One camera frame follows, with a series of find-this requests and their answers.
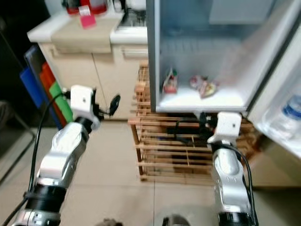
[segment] kitchen counter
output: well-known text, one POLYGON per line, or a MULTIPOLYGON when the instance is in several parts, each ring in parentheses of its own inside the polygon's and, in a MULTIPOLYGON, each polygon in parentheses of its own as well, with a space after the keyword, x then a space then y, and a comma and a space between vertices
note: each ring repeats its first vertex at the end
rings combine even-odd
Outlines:
MULTIPOLYGON (((31 42, 43 43, 51 42, 51 36, 67 24, 74 16, 68 15, 66 11, 53 15, 48 20, 44 21, 31 31, 27 36, 31 42)), ((123 13, 116 13, 111 6, 108 12, 101 16, 105 18, 120 18, 123 13)), ((114 28, 110 34, 111 44, 147 44, 147 29, 146 28, 114 28)))

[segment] cabinet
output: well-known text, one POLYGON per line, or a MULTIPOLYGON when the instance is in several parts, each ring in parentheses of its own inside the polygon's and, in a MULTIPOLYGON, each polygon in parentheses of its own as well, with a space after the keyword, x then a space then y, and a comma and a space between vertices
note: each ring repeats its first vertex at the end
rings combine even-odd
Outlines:
POLYGON ((146 45, 113 45, 109 54, 61 54, 52 43, 39 44, 61 88, 83 85, 97 89, 96 102, 103 108, 121 95, 114 119, 128 119, 139 62, 148 57, 146 45))

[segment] refrigerator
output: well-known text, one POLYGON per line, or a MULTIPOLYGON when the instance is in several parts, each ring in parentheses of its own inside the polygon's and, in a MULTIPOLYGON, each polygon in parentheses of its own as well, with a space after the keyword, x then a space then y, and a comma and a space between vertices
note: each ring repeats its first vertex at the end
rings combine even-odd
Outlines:
POLYGON ((279 139, 268 123, 301 93, 300 10, 301 0, 147 0, 151 110, 242 113, 300 160, 301 136, 279 139), (215 92, 201 97, 195 76, 215 92))

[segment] tile floor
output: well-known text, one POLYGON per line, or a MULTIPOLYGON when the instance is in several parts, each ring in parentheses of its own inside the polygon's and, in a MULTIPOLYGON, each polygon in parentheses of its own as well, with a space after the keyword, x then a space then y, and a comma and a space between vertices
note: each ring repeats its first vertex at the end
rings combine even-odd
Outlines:
MULTIPOLYGON (((43 129, 38 164, 50 149, 55 133, 56 129, 43 129)), ((20 135, 16 131, 1 133, 0 147, 16 134, 20 135)), ((2 155, 0 177, 29 139, 29 135, 21 134, 2 155)), ((163 217, 174 213, 185 216, 191 226, 216 224, 211 187, 140 182, 135 161, 133 138, 127 124, 102 123, 91 135, 68 190, 61 225, 96 226, 104 218, 115 218, 124 226, 161 226, 163 217)), ((30 162, 31 152, 28 152, 0 187, 1 223, 27 189, 30 162)), ((300 203, 301 192, 255 193, 259 222, 264 226, 299 226, 300 203)))

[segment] wooden rack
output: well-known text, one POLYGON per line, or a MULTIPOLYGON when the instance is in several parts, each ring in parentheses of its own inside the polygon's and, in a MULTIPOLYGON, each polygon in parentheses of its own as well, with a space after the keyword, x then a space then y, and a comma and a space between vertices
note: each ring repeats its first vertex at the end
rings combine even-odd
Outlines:
MULTIPOLYGON (((199 123, 193 115, 152 113, 148 62, 141 62, 133 96, 136 117, 129 119, 137 152, 141 180, 211 185, 212 153, 206 139, 198 134, 199 123), (177 137, 174 128, 180 122, 177 137)), ((246 120, 242 121, 237 146, 250 159, 257 152, 257 131, 246 120)))

